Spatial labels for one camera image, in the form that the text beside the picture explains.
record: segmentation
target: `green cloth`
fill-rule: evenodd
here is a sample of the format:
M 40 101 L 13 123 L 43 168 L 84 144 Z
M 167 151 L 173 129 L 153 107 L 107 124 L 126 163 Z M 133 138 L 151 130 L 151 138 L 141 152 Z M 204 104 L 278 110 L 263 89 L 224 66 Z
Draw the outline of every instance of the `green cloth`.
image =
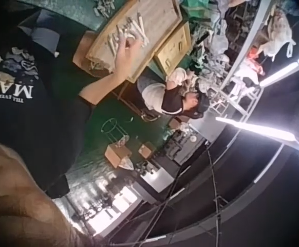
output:
M 209 0 L 184 0 L 181 4 L 189 17 L 203 18 L 208 11 Z

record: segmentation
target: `wooden box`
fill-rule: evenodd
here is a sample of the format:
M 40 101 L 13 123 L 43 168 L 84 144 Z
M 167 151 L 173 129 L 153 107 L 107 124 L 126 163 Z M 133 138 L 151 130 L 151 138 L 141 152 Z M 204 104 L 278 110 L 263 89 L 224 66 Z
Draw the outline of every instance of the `wooden box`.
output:
M 144 158 L 149 158 L 153 152 L 155 151 L 155 146 L 150 143 L 150 142 L 146 142 L 143 145 L 141 145 L 140 149 L 138 150 L 138 152 L 141 154 L 141 156 L 143 156 Z
M 154 58 L 161 70 L 170 75 L 192 45 L 189 23 L 180 25 L 156 52 Z
M 108 71 L 114 69 L 115 58 L 108 45 L 109 34 L 117 33 L 116 26 L 122 27 L 127 23 L 127 17 L 136 22 L 137 12 L 141 13 L 145 34 L 149 44 L 140 50 L 132 66 L 128 81 L 135 83 L 157 50 L 170 36 L 182 20 L 178 0 L 130 0 L 109 21 L 104 30 L 92 44 L 87 59 L 104 66 Z
M 117 147 L 115 144 L 108 145 L 105 151 L 105 157 L 115 168 L 123 158 L 130 157 L 131 154 L 132 152 L 126 146 Z

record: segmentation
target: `cardboard box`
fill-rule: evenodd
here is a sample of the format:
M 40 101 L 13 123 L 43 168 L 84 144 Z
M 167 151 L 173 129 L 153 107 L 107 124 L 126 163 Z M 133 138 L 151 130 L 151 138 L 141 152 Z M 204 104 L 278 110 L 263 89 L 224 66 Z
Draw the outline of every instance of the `cardboard box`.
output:
M 156 148 L 155 148 L 155 146 L 152 143 L 146 142 L 143 145 L 141 145 L 141 147 L 138 150 L 138 152 L 144 158 L 148 158 L 148 157 L 150 157 L 153 154 L 153 152 L 155 151 L 155 149 Z
M 180 122 L 177 119 L 172 118 L 169 122 L 169 127 L 173 130 L 178 130 L 180 127 Z
M 121 160 L 125 157 L 130 157 L 132 152 L 126 147 L 117 147 L 115 144 L 110 144 L 107 146 L 105 151 L 105 157 L 108 161 L 117 168 Z
M 190 120 L 190 118 L 186 116 L 177 116 L 176 118 L 178 118 L 181 122 L 185 122 L 185 123 L 188 123 Z

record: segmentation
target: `white shirt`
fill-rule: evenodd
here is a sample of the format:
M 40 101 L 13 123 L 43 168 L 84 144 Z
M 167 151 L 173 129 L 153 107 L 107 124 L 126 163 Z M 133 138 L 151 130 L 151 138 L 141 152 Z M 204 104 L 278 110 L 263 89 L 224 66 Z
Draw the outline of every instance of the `white shirt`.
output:
M 149 110 L 155 110 L 158 113 L 162 113 L 164 92 L 165 85 L 162 83 L 154 83 L 144 89 L 141 95 Z

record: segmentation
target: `fingers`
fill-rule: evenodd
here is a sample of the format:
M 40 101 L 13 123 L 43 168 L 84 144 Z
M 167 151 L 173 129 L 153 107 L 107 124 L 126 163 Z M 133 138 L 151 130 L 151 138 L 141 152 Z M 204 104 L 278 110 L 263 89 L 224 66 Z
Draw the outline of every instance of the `fingers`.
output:
M 138 32 L 130 31 L 130 33 L 135 37 L 135 39 L 131 39 L 129 41 L 130 52 L 134 54 L 139 51 L 140 47 L 143 44 L 143 40 Z
M 123 34 L 123 32 L 119 31 L 119 47 L 118 47 L 118 53 L 124 52 L 126 48 L 126 38 Z

